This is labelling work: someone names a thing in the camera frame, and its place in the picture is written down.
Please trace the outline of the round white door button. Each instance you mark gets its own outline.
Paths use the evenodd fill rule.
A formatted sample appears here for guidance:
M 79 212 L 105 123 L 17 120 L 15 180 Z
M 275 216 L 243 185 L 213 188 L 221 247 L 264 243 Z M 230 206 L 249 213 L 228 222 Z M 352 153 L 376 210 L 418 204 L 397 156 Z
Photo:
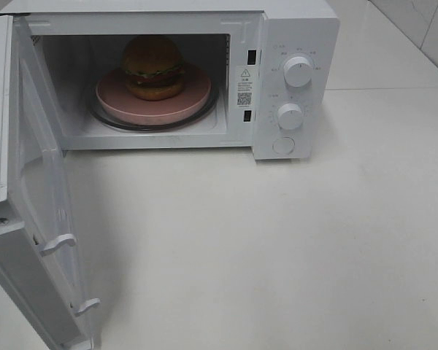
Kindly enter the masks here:
M 295 149 L 295 141 L 290 137 L 281 137 L 274 141 L 273 150 L 280 155 L 289 155 Z

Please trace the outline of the burger with lettuce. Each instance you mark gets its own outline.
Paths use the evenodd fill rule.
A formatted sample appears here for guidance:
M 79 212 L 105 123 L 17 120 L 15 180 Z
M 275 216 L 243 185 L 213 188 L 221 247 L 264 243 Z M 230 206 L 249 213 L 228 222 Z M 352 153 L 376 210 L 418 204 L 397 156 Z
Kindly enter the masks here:
M 184 88 L 184 60 L 177 45 L 162 35 L 140 35 L 121 59 L 128 91 L 146 101 L 172 98 Z

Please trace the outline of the pink round plate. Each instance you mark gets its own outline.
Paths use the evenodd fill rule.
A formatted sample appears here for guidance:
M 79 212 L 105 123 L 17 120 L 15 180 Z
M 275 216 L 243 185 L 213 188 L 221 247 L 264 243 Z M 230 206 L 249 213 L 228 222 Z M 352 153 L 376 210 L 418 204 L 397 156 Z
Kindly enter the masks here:
M 139 82 L 116 69 L 99 80 L 96 97 L 106 113 L 122 122 L 161 127 L 198 114 L 215 101 L 215 91 L 206 72 L 187 64 L 155 82 Z

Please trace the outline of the white microwave door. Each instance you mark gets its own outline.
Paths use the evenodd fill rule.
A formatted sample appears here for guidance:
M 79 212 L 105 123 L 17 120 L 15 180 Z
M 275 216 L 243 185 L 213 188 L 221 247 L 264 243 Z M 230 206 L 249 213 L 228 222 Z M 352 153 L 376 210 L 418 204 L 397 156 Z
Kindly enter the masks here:
M 0 16 L 0 285 L 50 349 L 93 349 L 90 310 L 53 128 L 58 99 L 41 37 Z

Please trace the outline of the lower white timer knob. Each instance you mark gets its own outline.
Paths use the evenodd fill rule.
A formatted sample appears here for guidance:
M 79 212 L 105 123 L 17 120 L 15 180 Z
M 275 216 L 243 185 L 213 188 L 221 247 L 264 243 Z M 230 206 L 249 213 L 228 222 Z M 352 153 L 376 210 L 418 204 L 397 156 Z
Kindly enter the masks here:
M 283 104 L 277 110 L 277 121 L 281 129 L 292 131 L 301 126 L 304 120 L 304 113 L 298 104 Z

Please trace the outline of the white warning label sticker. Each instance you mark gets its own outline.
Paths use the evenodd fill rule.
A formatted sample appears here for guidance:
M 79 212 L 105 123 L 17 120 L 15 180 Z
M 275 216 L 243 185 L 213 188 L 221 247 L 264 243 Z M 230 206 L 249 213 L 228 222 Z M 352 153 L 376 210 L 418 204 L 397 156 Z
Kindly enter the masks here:
M 237 108 L 253 109 L 258 84 L 258 68 L 255 65 L 237 66 L 234 75 L 234 98 Z

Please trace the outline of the white microwave oven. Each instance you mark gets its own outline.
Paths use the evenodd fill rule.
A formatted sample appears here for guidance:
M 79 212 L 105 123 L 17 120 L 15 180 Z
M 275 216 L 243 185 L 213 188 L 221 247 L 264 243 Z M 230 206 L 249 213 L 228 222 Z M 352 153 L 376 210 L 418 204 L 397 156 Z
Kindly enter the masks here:
M 250 147 L 258 160 L 307 158 L 329 75 L 339 19 L 325 1 L 12 1 L 0 11 L 22 15 L 43 40 L 45 63 L 60 114 L 53 128 L 62 150 Z M 215 113 L 175 131 L 132 133 L 96 120 L 85 105 L 99 80 L 121 69 L 126 45 L 140 35 L 162 35 L 184 66 L 197 66 L 219 90 Z M 314 65 L 303 87 L 285 82 L 283 64 L 305 55 Z M 253 109 L 235 106 L 237 66 L 255 65 Z M 280 128 L 277 110 L 298 104 L 301 126 Z M 295 141 L 289 155 L 272 145 Z

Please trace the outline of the upper white power knob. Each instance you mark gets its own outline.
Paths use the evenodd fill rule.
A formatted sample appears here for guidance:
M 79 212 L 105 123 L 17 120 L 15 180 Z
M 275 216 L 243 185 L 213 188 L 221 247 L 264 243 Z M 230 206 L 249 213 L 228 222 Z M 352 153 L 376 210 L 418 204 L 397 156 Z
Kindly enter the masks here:
M 295 55 L 283 64 L 285 82 L 293 88 L 305 86 L 311 79 L 314 65 L 312 60 L 305 55 Z

